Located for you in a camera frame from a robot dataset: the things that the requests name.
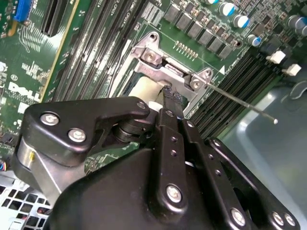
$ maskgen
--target screw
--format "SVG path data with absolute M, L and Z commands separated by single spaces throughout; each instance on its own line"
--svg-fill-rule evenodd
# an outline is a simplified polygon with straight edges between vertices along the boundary
M 146 61 L 151 62 L 152 60 L 154 60 L 155 55 L 153 53 L 147 53 L 144 55 L 144 58 Z
M 170 117 L 174 117 L 174 114 L 173 114 L 171 111 L 169 111 L 169 110 L 167 110 L 165 113 L 166 113 L 167 115 L 169 115 Z
M 192 82 L 191 82 L 191 87 L 193 88 L 193 89 L 198 89 L 199 88 L 199 86 L 201 85 L 201 82 L 200 82 L 200 80 L 198 80 L 198 79 L 194 79 Z
M 166 188 L 168 198 L 174 203 L 179 203 L 182 199 L 181 192 L 173 185 L 169 185 Z
M 278 215 L 278 213 L 273 212 L 274 220 L 281 226 L 283 226 L 283 219 Z
M 144 105 L 143 102 L 138 102 L 137 105 L 138 105 L 138 107 L 140 107 L 141 109 L 146 109 L 146 106 Z
M 244 216 L 242 215 L 242 213 L 233 208 L 231 209 L 231 214 L 232 214 L 232 217 L 234 218 L 235 222 L 240 225 L 240 226 L 244 226 L 245 225 L 245 219 L 244 219 Z
M 291 226 L 295 226 L 295 221 L 292 219 L 292 217 L 289 214 L 285 214 L 284 217 Z
M 59 123 L 59 118 L 54 114 L 43 114 L 40 120 L 47 126 L 55 126 Z
M 74 142 L 84 142 L 86 139 L 85 132 L 79 128 L 74 128 L 68 132 L 68 137 Z
M 193 128 L 193 127 L 194 127 L 193 123 L 192 123 L 192 122 L 190 122 L 190 121 L 187 121 L 187 124 L 188 124 L 188 126 L 190 126 L 191 128 Z

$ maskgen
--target white plastic part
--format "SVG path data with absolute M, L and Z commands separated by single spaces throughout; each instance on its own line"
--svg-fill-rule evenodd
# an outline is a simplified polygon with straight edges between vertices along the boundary
M 273 62 L 274 64 L 280 64 L 281 61 L 285 58 L 286 54 L 278 50 L 275 53 L 273 53 L 271 56 L 267 56 L 266 59 L 269 60 L 270 62 Z
M 164 84 L 155 82 L 148 77 L 141 77 L 138 83 L 133 87 L 129 96 L 142 99 L 146 104 L 149 101 L 155 101 Z
M 283 69 L 282 71 L 289 76 L 296 76 L 298 72 L 302 69 L 298 64 L 291 65 L 288 69 Z

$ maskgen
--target black memory slot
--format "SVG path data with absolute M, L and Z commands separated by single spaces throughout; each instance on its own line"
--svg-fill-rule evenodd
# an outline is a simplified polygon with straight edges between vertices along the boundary
M 251 96 L 250 95 L 251 93 L 253 94 L 255 89 L 258 89 L 259 83 L 263 80 L 264 76 L 267 76 L 269 72 L 270 72 L 269 69 L 260 69 L 260 73 L 255 73 L 258 76 L 257 78 L 252 79 L 250 77 L 246 77 L 248 81 L 244 81 L 245 82 L 244 84 L 240 84 L 240 86 L 238 86 L 238 88 L 236 88 L 236 90 L 233 91 L 232 94 L 236 95 L 236 97 L 241 98 L 242 100 L 245 101 Z M 229 114 L 232 114 L 234 112 L 233 109 L 236 106 L 237 104 L 235 102 L 224 97 L 223 100 L 219 102 L 219 108 L 216 111 L 214 111 L 215 113 L 214 120 L 208 122 L 206 121 L 203 124 L 204 125 L 203 127 L 206 127 L 205 132 L 208 134 L 211 133 L 212 130 L 216 128 L 218 123 L 220 123 L 224 117 L 227 117 Z
M 81 91 L 80 91 L 77 99 L 83 99 L 84 98 L 84 96 L 86 95 L 86 93 L 88 91 L 88 88 L 90 87 L 91 83 L 94 80 L 95 73 L 97 71 L 97 63 L 101 63 L 101 61 L 103 60 L 103 58 L 106 55 L 106 52 L 110 48 L 111 43 L 115 41 L 117 35 L 123 34 L 125 32 L 123 29 L 127 29 L 127 27 L 125 27 L 126 25 L 122 25 L 122 24 L 123 24 L 123 21 L 125 20 L 125 17 L 127 16 L 127 13 L 130 10 L 130 6 L 131 6 L 131 1 L 129 3 L 123 4 L 122 7 L 119 9 L 120 17 L 115 18 L 115 21 L 114 21 L 115 24 L 111 25 L 109 27 L 109 28 L 111 28 L 111 30 L 109 31 L 109 33 L 105 37 L 106 39 L 104 40 L 104 42 L 102 42 L 100 44 L 98 52 L 97 52 L 96 57 L 95 57 L 95 61 L 92 62 L 91 66 L 88 70 L 88 74 L 85 77 L 85 82 L 83 83 L 83 86 L 81 88 Z
M 228 88 L 228 92 L 231 93 L 232 95 L 238 96 L 238 94 L 240 95 L 241 90 L 244 89 L 245 87 L 248 87 L 248 85 L 253 85 L 255 83 L 255 81 L 257 81 L 257 79 L 259 78 L 255 78 L 250 80 L 250 76 L 255 76 L 257 75 L 257 72 L 259 71 L 259 66 L 257 66 L 256 63 L 254 63 L 254 65 L 251 66 L 251 68 L 246 69 L 247 71 L 244 72 L 244 78 L 240 79 L 239 81 L 236 81 L 236 84 L 232 84 L 229 88 Z M 222 96 L 219 99 L 219 104 L 210 107 L 210 109 L 208 109 L 208 114 L 209 114 L 209 118 L 206 119 L 200 126 L 200 129 L 204 129 L 208 124 L 210 124 L 212 121 L 214 121 L 216 119 L 216 114 L 218 114 L 221 110 L 224 110 L 224 105 L 226 103 L 226 101 L 228 101 L 229 99 L 225 96 Z
M 271 74 L 269 78 L 264 78 L 262 81 L 252 89 L 250 88 L 249 93 L 246 97 L 243 98 L 244 101 L 248 103 L 252 103 L 256 98 L 257 94 L 255 91 L 263 91 L 265 90 L 269 84 L 272 82 L 272 79 L 274 79 L 275 74 Z M 229 106 L 225 108 L 229 112 L 227 115 L 222 116 L 222 119 L 216 119 L 215 124 L 211 124 L 209 129 L 204 130 L 202 133 L 202 137 L 217 137 L 221 132 L 227 128 L 227 126 L 233 122 L 244 110 L 245 108 L 241 105 L 230 101 Z
M 63 96 L 63 100 L 67 101 L 72 99 L 71 96 L 74 93 L 76 86 L 80 83 L 80 81 L 83 78 L 82 72 L 84 71 L 84 67 L 86 65 L 86 62 L 89 58 L 90 53 L 92 52 L 96 42 L 98 41 L 99 37 L 101 34 L 104 33 L 104 27 L 107 21 L 107 18 L 109 17 L 109 14 L 106 12 L 111 12 L 113 7 L 114 7 L 114 2 L 115 1 L 109 1 L 106 5 L 104 5 L 102 12 L 102 17 L 99 18 L 98 24 L 95 26 L 95 29 L 93 33 L 90 36 L 90 39 L 88 39 L 88 42 L 83 49 L 83 54 L 78 58 L 78 61 L 76 63 L 76 66 L 73 70 L 73 73 L 71 76 L 73 76 L 73 79 L 70 78 L 69 84 L 66 88 L 66 93 Z
M 256 50 L 250 49 L 219 87 L 251 103 L 275 76 L 274 68 L 267 66 L 266 60 Z M 219 93 L 212 92 L 191 120 L 200 130 L 202 138 L 218 136 L 244 109 Z
M 41 27 L 43 34 L 53 37 L 58 33 L 67 4 L 68 0 L 49 0 Z
M 137 10 L 135 11 L 133 17 L 129 18 L 129 22 L 127 23 L 127 25 L 125 27 L 126 31 L 121 38 L 121 42 L 120 42 L 121 45 L 116 47 L 116 50 L 112 53 L 112 56 L 108 60 L 108 63 L 106 65 L 106 70 L 104 71 L 104 74 L 101 76 L 99 83 L 97 84 L 97 87 L 95 88 L 95 90 L 92 93 L 91 98 L 98 98 L 98 96 L 99 96 L 99 94 L 102 90 L 102 87 L 104 86 L 105 82 L 107 81 L 108 70 L 117 62 L 117 66 L 115 67 L 115 71 L 113 73 L 111 82 L 110 82 L 110 84 L 108 86 L 108 90 L 107 90 L 107 97 L 109 97 L 109 91 L 110 91 L 110 89 L 113 85 L 114 79 L 115 79 L 114 76 L 116 76 L 118 67 L 121 65 L 121 60 L 120 60 L 121 52 L 122 52 L 123 48 L 125 47 L 126 42 L 129 38 L 130 34 L 132 33 L 132 30 L 130 28 L 134 28 L 136 23 L 140 19 L 141 15 L 142 15 L 141 13 L 144 11 L 144 9 L 147 6 L 146 2 L 147 2 L 147 0 L 141 0 L 139 2 L 139 5 L 136 8 Z
M 88 25 L 91 23 L 91 17 L 92 17 L 92 13 L 96 7 L 96 5 L 99 3 L 100 0 L 95 0 L 91 2 L 91 5 L 87 11 L 87 14 L 85 15 L 85 19 L 84 22 L 82 24 L 82 28 L 80 30 L 80 35 L 78 36 L 78 39 L 76 41 L 76 43 L 74 44 L 73 48 L 71 49 L 71 55 L 70 55 L 70 59 L 69 62 L 67 63 L 64 73 L 62 75 L 61 81 L 59 82 L 59 85 L 57 87 L 57 90 L 55 92 L 55 95 L 53 97 L 53 101 L 61 101 L 61 93 L 62 90 L 64 88 L 67 76 L 69 74 L 69 71 L 73 65 L 73 58 L 76 56 L 77 52 L 78 52 L 78 47 L 80 46 L 80 44 L 83 42 L 83 38 L 85 36 L 85 34 L 87 33 L 87 28 Z
M 240 73 L 246 70 L 250 66 L 250 62 L 254 59 L 253 56 L 248 55 L 244 58 L 244 61 L 239 62 L 236 67 L 229 73 L 226 79 L 222 81 L 219 85 L 219 88 L 227 91 L 229 87 L 231 87 L 232 83 L 235 82 L 239 77 L 241 77 Z M 213 92 L 211 96 L 206 101 L 206 107 L 201 106 L 199 110 L 195 113 L 194 122 L 199 122 L 202 119 L 202 116 L 206 112 L 208 108 L 212 108 L 216 101 L 218 101 L 222 97 L 221 94 Z

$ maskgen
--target green circuit board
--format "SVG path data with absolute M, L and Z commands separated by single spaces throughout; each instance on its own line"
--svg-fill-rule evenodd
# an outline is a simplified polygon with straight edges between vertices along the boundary
M 159 34 L 159 48 L 166 55 L 190 71 L 211 68 L 216 86 L 249 51 L 251 34 L 263 44 L 273 41 L 281 50 L 290 50 L 297 63 L 303 61 L 306 37 L 288 26 L 291 15 L 302 14 L 303 0 L 229 2 L 236 6 L 231 16 L 221 16 L 223 1 L 207 5 L 202 0 L 70 0 L 58 33 L 50 37 L 41 33 L 47 0 L 32 1 L 27 21 L 18 23 L 14 34 L 10 30 L 17 5 L 0 1 L 0 65 L 4 69 L 0 72 L 0 137 L 17 135 L 24 110 L 34 103 L 103 98 L 110 88 L 113 96 L 128 95 L 141 77 L 134 73 L 137 60 L 112 80 L 133 47 L 150 32 Z M 173 9 L 177 13 L 170 19 Z M 238 14 L 249 17 L 248 27 L 233 26 Z M 189 20 L 186 26 L 180 21 L 183 16 Z M 195 24 L 201 30 L 191 35 Z M 208 31 L 212 37 L 204 45 L 202 37 Z M 225 47 L 229 53 L 222 55 Z M 186 116 L 190 118 L 211 93 L 206 91 L 189 105 Z M 9 151 L 12 146 L 0 143 L 0 155 Z

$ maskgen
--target capacitor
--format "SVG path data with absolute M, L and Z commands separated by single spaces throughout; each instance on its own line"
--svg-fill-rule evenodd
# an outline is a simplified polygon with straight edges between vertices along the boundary
M 302 29 L 296 30 L 296 33 L 301 36 L 307 36 L 307 25 Z
M 205 3 L 208 5 L 216 4 L 219 0 L 205 0 Z
M 259 46 L 261 44 L 261 38 L 251 34 L 248 36 L 248 43 L 252 46 Z
M 307 18 L 306 17 L 300 17 L 298 15 L 292 15 L 289 18 L 288 25 L 293 29 L 302 29 L 304 26 L 307 25 Z
M 238 28 L 246 28 L 248 26 L 248 23 L 249 18 L 241 14 L 235 16 L 233 20 L 234 26 Z
M 235 12 L 235 5 L 229 2 L 224 2 L 219 7 L 221 15 L 230 16 Z

